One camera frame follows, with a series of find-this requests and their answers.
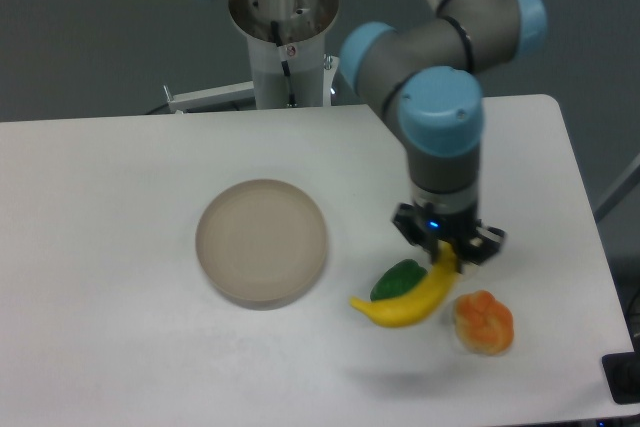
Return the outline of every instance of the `toy orange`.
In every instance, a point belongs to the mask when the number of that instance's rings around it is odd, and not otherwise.
[[[511,311],[486,290],[458,297],[454,317],[456,333],[469,350],[496,355],[513,342]]]

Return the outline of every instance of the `metal frame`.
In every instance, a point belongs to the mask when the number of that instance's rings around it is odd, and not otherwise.
[[[333,79],[335,78],[340,59],[326,54],[324,59],[324,84],[322,94],[322,106],[331,105]],[[225,85],[212,89],[198,90],[185,94],[173,95],[167,85],[164,85],[164,92],[167,97],[167,105],[172,114],[184,114],[191,109],[211,108],[228,102],[239,102],[254,99],[253,82],[243,82],[241,84]]]

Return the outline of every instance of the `white table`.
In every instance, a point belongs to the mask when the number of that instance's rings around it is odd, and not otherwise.
[[[426,255],[391,224],[404,152],[364,106],[0,124],[0,424],[501,425],[637,414],[602,355],[631,350],[556,102],[487,99],[481,210],[509,235],[426,322],[352,310]],[[330,253],[288,307],[250,311],[194,235],[227,187],[275,178],[326,217]],[[516,338],[458,344],[451,302],[487,289]]]

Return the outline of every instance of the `black cable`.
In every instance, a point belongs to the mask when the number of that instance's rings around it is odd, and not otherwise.
[[[155,109],[151,109],[149,112],[145,112],[144,115],[155,115],[158,112],[160,112],[162,109],[166,109],[168,107],[169,107],[169,104],[168,103],[164,103],[161,106],[156,107]]]
[[[282,42],[282,38],[280,37],[280,26],[278,22],[271,21],[271,35],[273,35],[273,40],[276,43],[276,47],[280,48],[284,45]],[[297,107],[298,103],[296,101],[296,94],[293,91],[293,83],[291,82],[291,70],[289,70],[289,62],[283,60],[280,62],[282,64],[282,72],[284,73],[284,77],[287,81],[287,87],[289,90],[289,105],[292,107]]]

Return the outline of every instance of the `toy banana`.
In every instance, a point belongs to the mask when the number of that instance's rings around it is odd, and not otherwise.
[[[420,322],[435,311],[457,278],[456,255],[449,244],[444,244],[429,275],[406,294],[373,302],[352,297],[350,303],[381,327],[405,327]]]

